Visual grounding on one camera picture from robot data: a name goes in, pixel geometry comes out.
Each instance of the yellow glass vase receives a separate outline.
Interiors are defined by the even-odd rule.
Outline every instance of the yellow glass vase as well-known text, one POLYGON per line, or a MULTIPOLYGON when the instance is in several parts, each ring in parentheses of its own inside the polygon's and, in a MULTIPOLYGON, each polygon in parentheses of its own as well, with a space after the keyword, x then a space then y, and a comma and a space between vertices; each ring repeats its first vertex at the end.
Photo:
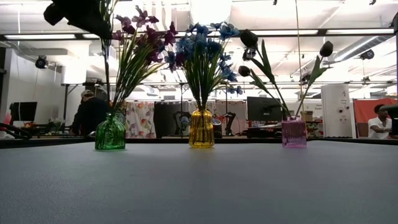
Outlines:
POLYGON ((214 146, 213 117, 210 111, 197 109, 192 113, 189 145, 195 148, 214 146))

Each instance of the vase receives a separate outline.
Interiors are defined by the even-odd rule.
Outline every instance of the vase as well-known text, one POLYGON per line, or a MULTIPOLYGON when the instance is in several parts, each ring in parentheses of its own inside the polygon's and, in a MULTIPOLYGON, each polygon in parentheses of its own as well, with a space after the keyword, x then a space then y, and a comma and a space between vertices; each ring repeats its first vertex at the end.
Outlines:
POLYGON ((107 114, 106 120, 98 125, 95 135, 95 149, 121 150, 126 148, 126 129, 119 117, 107 114))
POLYGON ((214 146, 213 117, 209 110, 197 109, 192 113, 189 145, 194 148, 214 146))
POLYGON ((282 147, 305 148, 307 147, 307 133, 305 122, 300 117, 288 116, 282 121, 282 147))

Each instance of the computer monitor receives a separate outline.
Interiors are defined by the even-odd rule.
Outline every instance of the computer monitor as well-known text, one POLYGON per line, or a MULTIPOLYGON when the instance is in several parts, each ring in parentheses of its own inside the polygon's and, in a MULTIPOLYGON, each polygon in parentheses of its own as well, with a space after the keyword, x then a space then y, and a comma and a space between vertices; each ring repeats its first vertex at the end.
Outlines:
POLYGON ((11 103, 10 110, 13 121, 34 121, 37 102, 11 103))
POLYGON ((272 98, 248 97, 248 120, 282 121, 282 108, 272 98))

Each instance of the desk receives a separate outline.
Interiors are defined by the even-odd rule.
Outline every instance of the desk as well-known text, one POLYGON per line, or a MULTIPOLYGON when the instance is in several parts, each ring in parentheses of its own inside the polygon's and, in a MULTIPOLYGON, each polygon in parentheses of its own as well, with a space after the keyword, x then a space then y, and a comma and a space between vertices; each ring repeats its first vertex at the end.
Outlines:
POLYGON ((1 223, 397 223, 398 147, 0 149, 1 223))

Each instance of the white wall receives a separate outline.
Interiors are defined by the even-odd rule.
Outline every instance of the white wall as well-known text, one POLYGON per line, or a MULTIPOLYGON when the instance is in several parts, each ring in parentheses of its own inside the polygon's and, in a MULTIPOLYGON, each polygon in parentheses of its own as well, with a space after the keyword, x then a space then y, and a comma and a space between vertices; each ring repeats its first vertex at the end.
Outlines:
MULTIPOLYGON (((38 124, 48 123, 50 118, 62 118, 65 88, 61 86, 60 73, 52 69, 37 69, 34 62, 18 56, 13 49, 7 49, 5 69, 0 121, 4 121, 6 113, 9 113, 11 103, 27 101, 37 102, 35 122, 38 124)), ((68 121, 72 123, 80 104, 80 93, 75 90, 70 94, 67 125, 68 121)))

